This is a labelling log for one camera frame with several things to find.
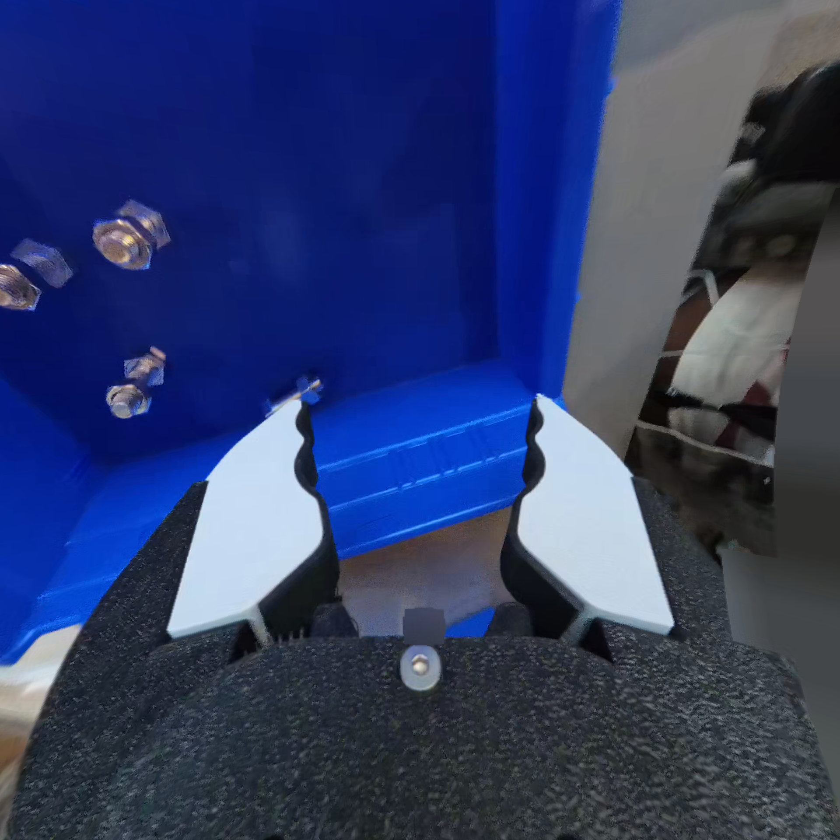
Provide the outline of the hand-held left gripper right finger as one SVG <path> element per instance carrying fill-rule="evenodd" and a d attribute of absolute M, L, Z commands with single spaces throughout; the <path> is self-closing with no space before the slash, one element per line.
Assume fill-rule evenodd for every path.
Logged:
<path fill-rule="evenodd" d="M 628 468 L 542 394 L 526 444 L 500 553 L 511 610 L 522 614 L 515 623 L 584 647 L 607 645 L 606 624 L 671 635 L 676 620 Z"/>

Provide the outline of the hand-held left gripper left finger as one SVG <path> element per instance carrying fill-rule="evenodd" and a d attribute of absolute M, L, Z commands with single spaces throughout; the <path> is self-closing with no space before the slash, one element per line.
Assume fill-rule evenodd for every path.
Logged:
<path fill-rule="evenodd" d="M 318 634 L 340 561 L 318 490 L 309 405 L 292 399 L 244 436 L 206 488 L 167 633 L 245 623 L 261 646 Z"/>

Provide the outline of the blue plastic bin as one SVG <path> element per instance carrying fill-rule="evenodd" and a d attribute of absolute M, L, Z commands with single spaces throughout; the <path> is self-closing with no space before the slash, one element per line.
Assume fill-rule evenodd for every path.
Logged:
<path fill-rule="evenodd" d="M 2 2 L 2 664 L 316 375 L 344 560 L 512 504 L 560 397 L 621 2 Z M 91 239 L 130 199 L 147 270 Z M 123 363 L 166 355 L 147 413 Z"/>

